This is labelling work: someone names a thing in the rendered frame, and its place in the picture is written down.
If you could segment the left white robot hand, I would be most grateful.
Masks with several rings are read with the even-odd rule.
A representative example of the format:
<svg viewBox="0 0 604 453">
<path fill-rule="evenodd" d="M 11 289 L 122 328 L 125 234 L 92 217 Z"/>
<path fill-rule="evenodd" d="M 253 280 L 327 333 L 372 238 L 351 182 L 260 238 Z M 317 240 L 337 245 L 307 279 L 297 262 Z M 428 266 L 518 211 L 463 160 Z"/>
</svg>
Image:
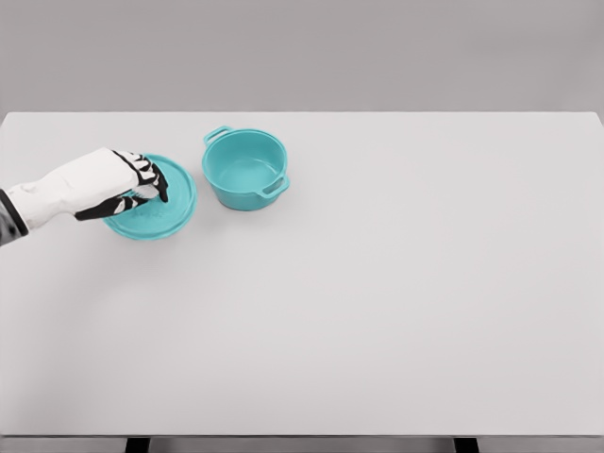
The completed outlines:
<svg viewBox="0 0 604 453">
<path fill-rule="evenodd" d="M 100 148 L 51 172 L 60 209 L 78 221 L 107 218 L 157 198 L 168 201 L 169 184 L 158 165 L 141 154 Z"/>
</svg>

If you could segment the teal pot lid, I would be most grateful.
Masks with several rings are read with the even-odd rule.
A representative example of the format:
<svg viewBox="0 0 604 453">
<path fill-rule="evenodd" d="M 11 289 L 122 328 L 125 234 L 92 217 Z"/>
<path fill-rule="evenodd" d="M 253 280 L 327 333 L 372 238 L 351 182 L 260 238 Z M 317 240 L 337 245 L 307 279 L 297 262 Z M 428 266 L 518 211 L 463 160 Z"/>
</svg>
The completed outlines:
<svg viewBox="0 0 604 453">
<path fill-rule="evenodd" d="M 169 201 L 155 197 L 146 204 L 104 218 L 105 225 L 117 234 L 133 240 L 155 241 L 180 231 L 193 217 L 197 188 L 193 177 L 181 165 L 161 155 L 145 155 L 163 173 Z"/>
</svg>

